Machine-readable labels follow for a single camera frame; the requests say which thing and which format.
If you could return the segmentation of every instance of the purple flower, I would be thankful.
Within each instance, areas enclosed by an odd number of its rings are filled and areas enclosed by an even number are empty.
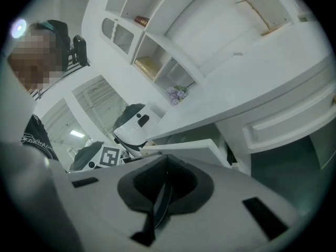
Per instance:
[[[177,92],[177,96],[180,97],[181,99],[184,99],[185,98],[185,92],[183,90],[179,90]]]
[[[173,101],[174,99],[178,99],[177,96],[174,95],[174,94],[172,94],[172,95],[170,94],[169,95],[169,100]]]
[[[175,90],[174,87],[169,87],[169,88],[167,89],[167,93],[169,93],[169,94],[173,94],[175,91],[176,91],[176,90]]]
[[[179,101],[177,99],[174,99],[174,100],[171,101],[171,103],[172,103],[172,105],[175,106],[175,105],[177,105],[179,103]]]

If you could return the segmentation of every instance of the wooden stick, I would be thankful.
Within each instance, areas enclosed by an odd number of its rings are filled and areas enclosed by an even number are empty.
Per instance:
[[[268,21],[260,14],[260,12],[254,7],[254,5],[249,1],[245,0],[251,7],[252,9],[259,15],[259,17],[262,19],[262,21],[266,24],[267,29],[271,30],[271,26],[268,24]]]
[[[263,31],[260,35],[261,36],[266,36],[266,35],[274,32],[275,30],[279,29],[282,26],[283,26],[283,24],[278,24],[276,26],[273,26],[271,29],[267,29],[266,31]]]

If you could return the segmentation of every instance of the black rectangular slot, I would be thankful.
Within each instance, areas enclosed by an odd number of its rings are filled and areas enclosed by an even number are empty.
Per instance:
[[[77,181],[73,181],[72,184],[75,188],[78,187],[83,187],[86,185],[90,185],[92,183],[98,182],[99,180],[95,177],[89,177],[88,179],[81,179],[81,180],[77,180]]]
[[[139,120],[138,120],[138,125],[140,127],[143,127],[146,122],[149,121],[149,116],[148,115],[143,115]]]
[[[227,156],[226,156],[226,160],[227,162],[232,166],[232,163],[236,163],[237,160],[234,157],[232,150],[230,149],[230,147],[228,145],[227,146]]]
[[[257,197],[246,199],[243,204],[269,240],[278,237],[287,230],[287,226]]]

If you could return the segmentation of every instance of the ceiling light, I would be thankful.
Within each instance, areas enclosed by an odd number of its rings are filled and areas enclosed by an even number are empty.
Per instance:
[[[11,34],[14,38],[19,38],[21,35],[24,34],[27,27],[27,23],[24,19],[18,19],[14,22],[11,30]]]
[[[76,136],[76,137],[80,137],[80,138],[83,138],[83,137],[84,137],[84,134],[82,134],[82,133],[80,133],[80,132],[76,132],[76,131],[74,131],[74,130],[72,130],[72,131],[70,132],[70,134],[71,134],[71,135],[74,135],[74,136]]]

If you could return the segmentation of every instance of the cabinet door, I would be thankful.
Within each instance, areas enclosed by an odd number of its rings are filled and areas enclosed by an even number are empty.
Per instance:
[[[290,92],[216,123],[234,153],[255,153],[291,143],[336,117],[334,64]]]
[[[140,27],[130,19],[123,19],[105,11],[101,20],[100,37],[127,63],[132,64],[135,51],[143,35],[143,29],[144,27]]]

